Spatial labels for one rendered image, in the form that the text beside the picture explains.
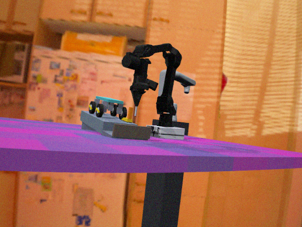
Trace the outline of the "cyan wheeled trolley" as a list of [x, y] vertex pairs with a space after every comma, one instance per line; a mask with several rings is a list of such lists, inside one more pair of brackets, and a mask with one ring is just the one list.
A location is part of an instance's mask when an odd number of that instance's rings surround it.
[[[100, 100], [103, 100], [101, 104]], [[117, 105], [114, 103], [117, 103]], [[102, 117], [103, 113], [107, 112], [107, 109], [110, 111], [111, 116], [118, 114], [119, 119], [127, 117], [127, 109], [123, 107], [123, 101], [120, 100], [96, 96], [96, 99], [94, 98], [94, 101], [91, 101], [89, 104], [89, 113], [94, 114], [95, 109], [97, 117]]]

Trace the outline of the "yellow wheel chock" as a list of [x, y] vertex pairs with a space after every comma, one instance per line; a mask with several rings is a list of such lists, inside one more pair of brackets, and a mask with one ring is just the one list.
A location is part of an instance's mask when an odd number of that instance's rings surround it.
[[125, 121], [125, 122], [129, 122], [132, 123], [132, 113], [133, 113], [133, 108], [129, 107], [129, 111], [128, 111], [128, 117], [124, 117], [121, 120]]

